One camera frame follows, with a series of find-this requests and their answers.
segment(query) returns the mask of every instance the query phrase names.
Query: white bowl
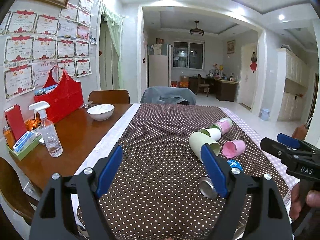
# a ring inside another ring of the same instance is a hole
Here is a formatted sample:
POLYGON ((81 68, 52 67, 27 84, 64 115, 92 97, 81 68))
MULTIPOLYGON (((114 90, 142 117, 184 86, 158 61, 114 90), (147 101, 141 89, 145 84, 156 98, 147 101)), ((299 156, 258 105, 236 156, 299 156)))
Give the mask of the white bowl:
POLYGON ((94 120, 103 121, 113 114, 114 109, 113 105, 97 105, 89 108, 87 112, 94 120))

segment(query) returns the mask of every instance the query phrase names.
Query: window frame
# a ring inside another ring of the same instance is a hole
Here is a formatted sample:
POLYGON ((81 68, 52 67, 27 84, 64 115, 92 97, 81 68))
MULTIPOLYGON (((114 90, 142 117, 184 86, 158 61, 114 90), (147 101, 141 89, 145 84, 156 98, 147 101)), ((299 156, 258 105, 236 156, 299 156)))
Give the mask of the window frame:
POLYGON ((174 39, 172 48, 174 51, 174 43, 175 42, 185 42, 188 43, 188 66, 187 67, 174 67, 173 66, 173 58, 174 58, 174 53, 172 53, 172 68, 174 69, 189 69, 189 70, 197 70, 197 71, 204 71, 204 41, 199 41, 199 40, 189 40, 189 39, 174 39), (190 68, 190 43, 194 44, 201 44, 202 45, 202 68, 190 68))

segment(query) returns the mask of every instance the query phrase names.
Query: brown polka dot tablecloth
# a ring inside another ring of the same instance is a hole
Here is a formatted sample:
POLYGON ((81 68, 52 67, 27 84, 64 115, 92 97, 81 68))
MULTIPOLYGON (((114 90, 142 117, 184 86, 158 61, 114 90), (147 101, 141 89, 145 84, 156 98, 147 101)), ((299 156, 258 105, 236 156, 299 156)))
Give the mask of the brown polka dot tablecloth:
MULTIPOLYGON (((124 150, 122 164, 108 194, 99 200, 117 239, 207 238, 225 199, 210 200, 200 193, 198 182, 207 172, 188 138, 227 116, 211 106, 140 106, 118 140, 124 150)), ((244 172, 259 177, 269 173, 284 197, 286 182, 236 123, 219 143, 222 148, 226 141, 237 139, 246 143, 246 151, 236 158, 244 172)), ((239 226, 245 225, 250 204, 247 195, 239 226)), ((85 226, 80 207, 77 214, 85 226)))

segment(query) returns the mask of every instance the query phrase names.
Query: hand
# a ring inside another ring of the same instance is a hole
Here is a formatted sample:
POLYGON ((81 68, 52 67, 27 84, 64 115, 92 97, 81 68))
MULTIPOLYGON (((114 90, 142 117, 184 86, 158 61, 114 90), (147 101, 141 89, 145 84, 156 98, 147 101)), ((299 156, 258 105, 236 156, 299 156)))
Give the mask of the hand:
MULTIPOLYGON (((291 191, 291 207, 289 216, 295 220, 299 217, 302 209, 301 202, 299 200, 300 183, 295 185, 291 191)), ((310 207, 320 207, 320 192, 311 190, 306 197, 306 204, 310 207)))

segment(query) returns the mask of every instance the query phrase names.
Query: green tray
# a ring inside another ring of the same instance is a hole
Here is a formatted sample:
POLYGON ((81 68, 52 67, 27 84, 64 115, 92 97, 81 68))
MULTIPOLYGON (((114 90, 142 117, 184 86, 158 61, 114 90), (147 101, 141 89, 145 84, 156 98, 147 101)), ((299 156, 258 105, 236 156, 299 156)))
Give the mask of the green tray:
POLYGON ((38 144, 39 140, 42 138, 42 136, 38 136, 27 148, 25 148, 22 152, 20 152, 18 155, 10 149, 10 147, 6 144, 7 149, 9 150, 9 153, 13 155, 15 158, 17 158, 19 161, 21 161, 24 157, 26 157, 38 144))

